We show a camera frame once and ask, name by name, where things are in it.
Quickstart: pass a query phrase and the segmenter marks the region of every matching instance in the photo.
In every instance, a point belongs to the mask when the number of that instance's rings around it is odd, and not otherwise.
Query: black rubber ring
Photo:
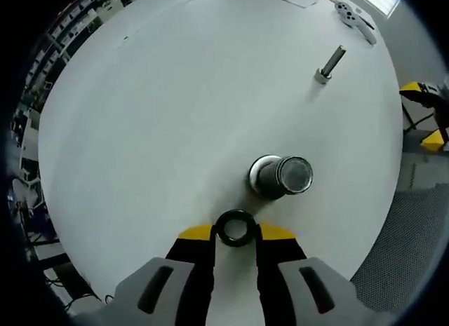
[[[233,220],[243,221],[246,224],[246,233],[240,238],[232,238],[225,232],[226,224]],[[218,217],[215,223],[215,232],[225,245],[230,247],[243,247],[255,237],[257,232],[257,224],[254,217],[243,210],[230,210]]]

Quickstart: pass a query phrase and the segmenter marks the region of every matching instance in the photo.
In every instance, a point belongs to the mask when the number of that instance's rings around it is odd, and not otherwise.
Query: cylindrical metal part
[[[287,156],[261,168],[257,176],[260,195],[271,200],[306,191],[313,180],[309,162],[299,156]]]
[[[332,70],[335,68],[337,63],[342,59],[343,55],[346,53],[346,49],[343,46],[338,46],[337,50],[330,57],[329,61],[326,63],[324,68],[321,70],[323,76],[328,77]]]

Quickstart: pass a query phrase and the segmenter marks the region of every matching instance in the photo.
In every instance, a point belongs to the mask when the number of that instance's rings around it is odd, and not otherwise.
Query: white tabletop
[[[306,158],[314,183],[256,220],[351,278],[401,160],[396,76],[375,36],[372,47],[327,0],[137,0],[101,26],[54,85],[39,131],[50,215],[93,290],[113,294],[189,226],[255,212],[243,185],[264,154]],[[340,44],[347,54],[321,86],[314,73]],[[253,245],[217,242],[209,325],[263,324],[256,275]]]

